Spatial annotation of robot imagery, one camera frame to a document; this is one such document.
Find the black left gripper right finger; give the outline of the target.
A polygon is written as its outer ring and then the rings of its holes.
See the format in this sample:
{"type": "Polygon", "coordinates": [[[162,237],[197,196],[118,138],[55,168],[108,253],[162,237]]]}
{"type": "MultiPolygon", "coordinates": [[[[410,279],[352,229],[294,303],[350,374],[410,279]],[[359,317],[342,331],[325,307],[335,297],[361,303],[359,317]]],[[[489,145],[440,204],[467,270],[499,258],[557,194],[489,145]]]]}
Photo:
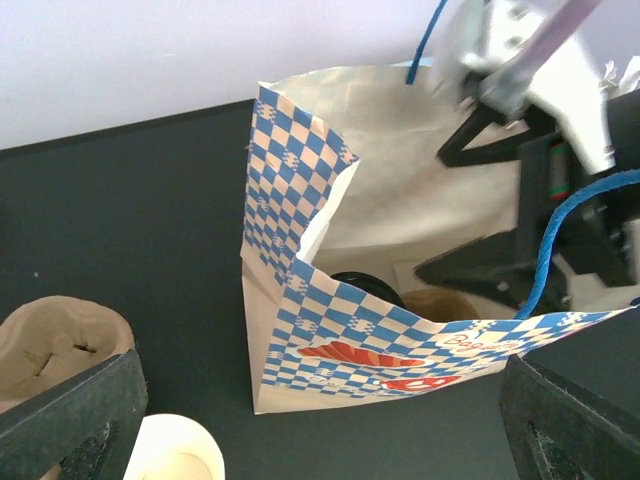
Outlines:
{"type": "Polygon", "coordinates": [[[637,479],[639,418],[518,355],[499,409],[521,479],[637,479]]]}

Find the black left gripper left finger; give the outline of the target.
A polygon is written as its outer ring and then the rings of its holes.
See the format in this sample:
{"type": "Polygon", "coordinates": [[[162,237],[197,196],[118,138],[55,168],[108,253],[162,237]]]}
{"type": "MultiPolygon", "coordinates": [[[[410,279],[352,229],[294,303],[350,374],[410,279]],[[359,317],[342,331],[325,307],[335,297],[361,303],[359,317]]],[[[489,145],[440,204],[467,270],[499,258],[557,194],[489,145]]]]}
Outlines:
{"type": "Polygon", "coordinates": [[[115,355],[1,414],[1,477],[122,479],[148,395],[138,353],[115,355]]]}

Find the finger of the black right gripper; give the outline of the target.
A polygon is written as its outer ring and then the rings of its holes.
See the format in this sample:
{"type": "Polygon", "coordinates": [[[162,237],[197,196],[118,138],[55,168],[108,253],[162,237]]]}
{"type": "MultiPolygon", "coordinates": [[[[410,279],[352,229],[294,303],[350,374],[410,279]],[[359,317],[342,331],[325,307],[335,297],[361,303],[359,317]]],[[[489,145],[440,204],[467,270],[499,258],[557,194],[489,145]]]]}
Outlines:
{"type": "Polygon", "coordinates": [[[518,159],[520,147],[556,131],[556,120],[539,107],[529,107],[520,118],[524,130],[508,131],[507,117],[490,107],[477,107],[437,151],[448,168],[471,167],[518,159]]]}
{"type": "Polygon", "coordinates": [[[537,251],[517,245],[515,234],[475,239],[414,268],[427,285],[482,297],[518,310],[533,286],[537,251]]]}

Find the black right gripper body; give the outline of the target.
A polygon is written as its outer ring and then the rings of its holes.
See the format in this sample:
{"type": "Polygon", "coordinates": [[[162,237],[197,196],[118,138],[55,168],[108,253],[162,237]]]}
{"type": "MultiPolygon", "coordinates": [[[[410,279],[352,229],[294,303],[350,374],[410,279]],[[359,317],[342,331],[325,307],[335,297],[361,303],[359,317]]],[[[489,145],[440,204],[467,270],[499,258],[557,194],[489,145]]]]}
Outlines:
{"type": "Polygon", "coordinates": [[[521,186],[514,261],[533,266],[523,315],[570,306],[568,282],[554,266],[560,256],[577,275],[604,287],[639,282],[639,95],[609,101],[607,120],[615,164],[591,174],[560,133],[521,148],[521,186]]]}

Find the blue checkered paper bag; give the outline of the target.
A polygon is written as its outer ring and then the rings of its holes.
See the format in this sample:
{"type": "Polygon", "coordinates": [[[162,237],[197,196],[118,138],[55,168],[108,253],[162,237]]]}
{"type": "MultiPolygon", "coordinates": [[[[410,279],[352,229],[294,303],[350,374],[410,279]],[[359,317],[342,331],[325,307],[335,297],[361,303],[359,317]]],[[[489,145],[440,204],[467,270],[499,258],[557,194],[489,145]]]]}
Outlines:
{"type": "MultiPolygon", "coordinates": [[[[610,100],[636,92],[639,62],[596,66],[610,100]]],[[[413,397],[502,370],[509,357],[630,311],[558,255],[571,304],[523,315],[461,293],[477,320],[436,323],[331,278],[364,272],[399,295],[414,268],[475,239],[515,234],[518,159],[448,168],[437,151],[477,107],[481,75],[451,105],[429,86],[433,59],[333,67],[263,83],[248,144],[241,281],[253,408],[320,410],[413,397]]]]}

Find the black plastic cup lid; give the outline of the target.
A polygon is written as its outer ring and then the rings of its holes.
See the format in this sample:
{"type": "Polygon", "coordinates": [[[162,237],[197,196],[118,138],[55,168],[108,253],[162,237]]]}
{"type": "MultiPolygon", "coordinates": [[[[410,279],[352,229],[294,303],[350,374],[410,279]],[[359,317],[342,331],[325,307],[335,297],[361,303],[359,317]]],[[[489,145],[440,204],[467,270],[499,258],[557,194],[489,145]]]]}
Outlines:
{"type": "Polygon", "coordinates": [[[355,286],[400,308],[406,308],[401,296],[389,284],[378,277],[364,272],[344,271],[332,274],[331,278],[355,286]]]}

